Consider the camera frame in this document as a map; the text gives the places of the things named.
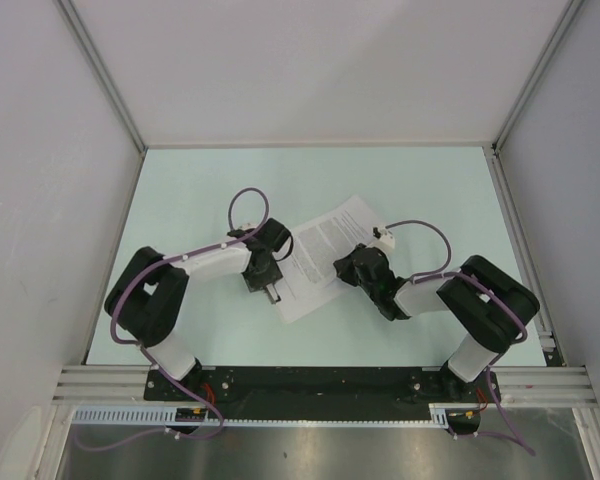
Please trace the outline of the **text paper sheet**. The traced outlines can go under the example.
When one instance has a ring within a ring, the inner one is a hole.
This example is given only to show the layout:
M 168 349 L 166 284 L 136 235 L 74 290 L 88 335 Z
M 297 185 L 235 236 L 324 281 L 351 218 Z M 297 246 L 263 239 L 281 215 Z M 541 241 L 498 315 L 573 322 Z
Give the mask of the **text paper sheet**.
M 295 319 L 309 315 L 344 293 L 333 262 L 359 245 L 373 241 L 373 228 L 383 221 L 359 196 L 354 195 L 329 213 L 292 230 L 294 249 L 282 262 L 295 300 Z

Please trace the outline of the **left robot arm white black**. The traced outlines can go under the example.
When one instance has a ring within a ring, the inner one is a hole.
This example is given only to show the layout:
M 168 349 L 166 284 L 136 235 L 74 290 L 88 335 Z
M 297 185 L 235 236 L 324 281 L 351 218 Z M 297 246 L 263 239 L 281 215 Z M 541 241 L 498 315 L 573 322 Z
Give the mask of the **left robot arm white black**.
M 269 218 L 230 231 L 218 244 L 167 259 L 151 247 L 135 252 L 104 301 L 111 331 L 121 327 L 151 363 L 167 375 L 166 387 L 177 398 L 194 397 L 201 387 L 199 360 L 177 334 L 187 289 L 227 275 L 240 275 L 251 292 L 265 291 L 283 279 L 281 250 L 293 251 L 290 230 Z

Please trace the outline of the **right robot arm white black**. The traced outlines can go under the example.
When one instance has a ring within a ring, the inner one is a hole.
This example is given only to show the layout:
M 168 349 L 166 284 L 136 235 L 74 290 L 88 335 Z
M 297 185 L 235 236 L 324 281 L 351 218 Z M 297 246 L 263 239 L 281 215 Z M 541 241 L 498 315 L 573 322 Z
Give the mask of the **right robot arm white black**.
M 407 279 L 395 275 L 380 248 L 359 244 L 333 267 L 340 281 L 364 291 L 389 321 L 453 314 L 466 331 L 440 369 L 442 391 L 453 401 L 466 400 L 488 367 L 526 341 L 527 325 L 540 309 L 531 290 L 480 255 L 453 271 Z

